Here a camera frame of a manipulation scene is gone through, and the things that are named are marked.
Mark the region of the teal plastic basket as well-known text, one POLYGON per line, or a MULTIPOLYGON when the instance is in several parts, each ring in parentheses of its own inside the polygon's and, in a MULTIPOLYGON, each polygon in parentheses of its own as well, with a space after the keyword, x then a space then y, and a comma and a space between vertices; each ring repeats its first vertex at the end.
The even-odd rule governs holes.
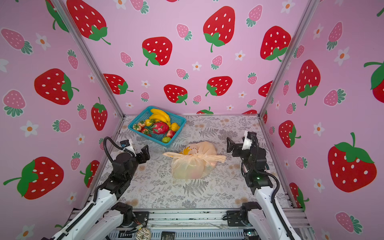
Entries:
POLYGON ((150 106, 131 121, 129 129, 168 148, 186 123, 186 118, 150 106))

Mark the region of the beige plastic bag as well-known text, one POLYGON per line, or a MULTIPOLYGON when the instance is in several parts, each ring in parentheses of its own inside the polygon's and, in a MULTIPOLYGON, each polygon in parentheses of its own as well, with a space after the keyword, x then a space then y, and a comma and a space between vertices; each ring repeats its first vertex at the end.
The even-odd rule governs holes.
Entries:
POLYGON ((180 153, 166 152, 163 156, 172 158, 171 169, 175 179, 197 180, 209 175, 218 163, 227 157, 218 155, 210 142, 189 144, 180 153))

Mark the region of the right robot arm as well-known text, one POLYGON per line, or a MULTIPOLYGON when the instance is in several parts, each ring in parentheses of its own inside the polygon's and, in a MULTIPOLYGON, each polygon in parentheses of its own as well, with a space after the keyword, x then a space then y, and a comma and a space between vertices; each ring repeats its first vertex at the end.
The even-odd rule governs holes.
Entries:
POLYGON ((256 198, 243 203, 238 212, 227 212, 228 224, 241 223, 255 229, 257 236, 250 240, 299 240, 281 205, 276 199, 280 182, 267 172, 267 151, 260 147, 255 132, 247 132, 243 143, 227 138, 227 152, 241 159, 241 172, 248 188, 256 198))

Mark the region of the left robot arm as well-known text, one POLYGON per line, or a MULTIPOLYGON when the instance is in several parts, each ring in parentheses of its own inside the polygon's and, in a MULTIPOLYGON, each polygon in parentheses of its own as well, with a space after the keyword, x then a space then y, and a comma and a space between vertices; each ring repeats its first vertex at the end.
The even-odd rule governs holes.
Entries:
POLYGON ((150 152, 148 145, 138 154, 129 150, 131 147, 123 148, 112 161, 113 171, 107 180, 95 189, 93 199, 52 240, 102 240, 121 224, 134 220, 133 207, 118 200, 130 186, 138 166, 150 159, 150 152))

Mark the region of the strawberry fake fruit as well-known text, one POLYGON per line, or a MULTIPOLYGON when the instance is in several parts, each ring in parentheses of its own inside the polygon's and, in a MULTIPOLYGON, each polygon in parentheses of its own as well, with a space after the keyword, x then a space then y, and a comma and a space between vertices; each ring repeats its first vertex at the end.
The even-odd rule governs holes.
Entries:
POLYGON ((143 127, 140 124, 134 124, 132 128, 133 130, 140 132, 143 127))

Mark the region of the yellow lemon fake fruit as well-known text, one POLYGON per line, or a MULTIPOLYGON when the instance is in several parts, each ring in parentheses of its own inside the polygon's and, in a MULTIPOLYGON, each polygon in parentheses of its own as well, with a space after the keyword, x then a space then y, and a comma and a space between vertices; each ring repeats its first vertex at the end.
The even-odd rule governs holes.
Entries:
POLYGON ((180 129, 180 126, 177 123, 172 123, 170 126, 170 130, 177 132, 180 129))

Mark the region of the red dragon fruit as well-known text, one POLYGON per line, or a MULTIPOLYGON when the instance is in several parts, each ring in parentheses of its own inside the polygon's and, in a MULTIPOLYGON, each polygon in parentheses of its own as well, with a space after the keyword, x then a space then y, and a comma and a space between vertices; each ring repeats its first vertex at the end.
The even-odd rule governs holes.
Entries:
POLYGON ((156 135, 164 135, 169 129, 168 124, 164 122, 157 122, 151 125, 151 131, 156 135))

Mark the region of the red peach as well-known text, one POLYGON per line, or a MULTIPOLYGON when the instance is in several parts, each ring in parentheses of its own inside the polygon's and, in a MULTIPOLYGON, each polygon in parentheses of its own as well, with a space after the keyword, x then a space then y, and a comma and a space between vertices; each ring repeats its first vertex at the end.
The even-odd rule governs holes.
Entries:
POLYGON ((173 138, 174 137, 174 135, 176 134, 176 132, 174 132, 174 131, 172 131, 172 130, 169 130, 168 132, 167 132, 167 137, 169 137, 169 138, 173 138))

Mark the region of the small yellow banana bunch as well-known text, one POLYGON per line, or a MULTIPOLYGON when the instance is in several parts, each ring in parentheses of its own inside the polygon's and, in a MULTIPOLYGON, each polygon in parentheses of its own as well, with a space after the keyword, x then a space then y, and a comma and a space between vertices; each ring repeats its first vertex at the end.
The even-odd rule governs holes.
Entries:
POLYGON ((150 120, 164 122, 168 125, 171 124, 171 118, 166 112, 160 109, 151 109, 151 113, 152 115, 149 117, 150 120))

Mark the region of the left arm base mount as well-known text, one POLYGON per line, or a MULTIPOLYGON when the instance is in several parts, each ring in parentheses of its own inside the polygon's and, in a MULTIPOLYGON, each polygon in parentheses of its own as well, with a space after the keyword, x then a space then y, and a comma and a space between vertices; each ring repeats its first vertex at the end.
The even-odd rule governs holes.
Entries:
POLYGON ((146 211, 134 211, 132 214, 129 214, 127 217, 124 216, 123 223, 118 226, 118 228, 128 228, 133 229, 137 226, 146 227, 148 224, 150 212, 146 211))

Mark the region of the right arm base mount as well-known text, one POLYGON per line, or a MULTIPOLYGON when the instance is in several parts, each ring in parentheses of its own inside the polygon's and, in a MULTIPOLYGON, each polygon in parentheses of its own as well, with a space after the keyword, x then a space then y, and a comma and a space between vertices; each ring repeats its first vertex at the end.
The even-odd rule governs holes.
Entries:
POLYGON ((262 210, 227 211, 222 217, 229 227, 257 227, 267 224, 267 219, 262 210))

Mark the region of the aluminium rail frame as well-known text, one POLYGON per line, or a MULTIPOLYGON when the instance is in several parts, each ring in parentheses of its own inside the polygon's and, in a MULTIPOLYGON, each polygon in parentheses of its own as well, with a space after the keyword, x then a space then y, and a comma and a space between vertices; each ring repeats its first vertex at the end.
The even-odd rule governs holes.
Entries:
MULTIPOLYGON (((316 240, 304 211, 283 209, 294 231, 302 240, 316 240)), ((262 229, 272 232, 272 223, 262 210, 248 211, 248 221, 242 220, 240 209, 137 209, 133 213, 151 231, 152 240, 160 240, 162 232, 175 232, 174 240, 251 240, 262 229)), ((101 240, 134 240, 135 222, 128 227, 116 227, 102 232, 101 240)))

